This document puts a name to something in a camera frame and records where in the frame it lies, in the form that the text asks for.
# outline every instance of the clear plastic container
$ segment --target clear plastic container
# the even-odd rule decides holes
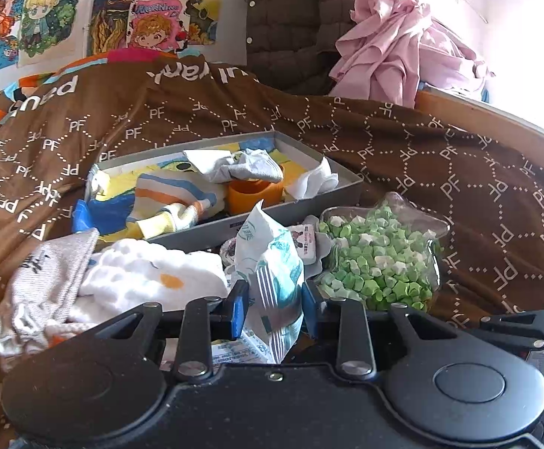
[[[360,300],[386,310],[402,302],[427,310],[440,287],[437,252],[449,223],[414,208],[395,192],[373,208],[336,207],[322,213],[319,230],[334,240],[323,294]]]

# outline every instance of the brown blanket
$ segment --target brown blanket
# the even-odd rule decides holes
[[[11,105],[0,98],[1,110]],[[395,190],[448,218],[433,314],[465,326],[544,308],[544,169],[455,125],[391,104],[284,94],[202,58],[112,53],[43,85],[0,126],[0,299],[38,241],[70,233],[94,162],[274,127],[361,174],[363,205]],[[12,436],[5,423],[0,412],[0,448]]]

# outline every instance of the round black pad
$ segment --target round black pad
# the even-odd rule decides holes
[[[457,442],[502,441],[544,410],[544,377],[533,366],[465,334],[414,341],[386,375],[394,409],[425,432]]]
[[[160,404],[162,372],[123,340],[75,346],[84,352],[67,343],[26,360],[4,381],[3,409],[21,435],[47,445],[96,441],[132,429]]]
[[[505,390],[502,375],[482,364],[452,364],[439,370],[434,377],[438,389],[447,397],[464,403],[485,403]]]

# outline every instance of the white cloth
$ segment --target white cloth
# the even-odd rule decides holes
[[[0,366],[48,347],[48,323],[63,323],[80,287],[99,232],[93,228],[41,243],[22,262],[0,302]]]
[[[333,174],[326,157],[320,164],[302,174],[294,183],[285,187],[295,199],[311,199],[338,186],[338,174]]]
[[[69,321],[100,324],[144,302],[180,311],[201,297],[226,298],[228,288],[218,255],[127,238],[91,257],[78,295]],[[176,346],[176,339],[167,340],[164,361],[174,359]]]
[[[232,154],[228,150],[185,150],[190,163],[211,183],[221,184],[238,179],[261,179],[274,184],[284,178],[280,166],[265,150]]]

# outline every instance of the brown puffer jacket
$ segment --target brown puffer jacket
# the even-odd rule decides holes
[[[352,28],[355,0],[249,0],[247,66],[292,94],[328,94],[335,43]]]

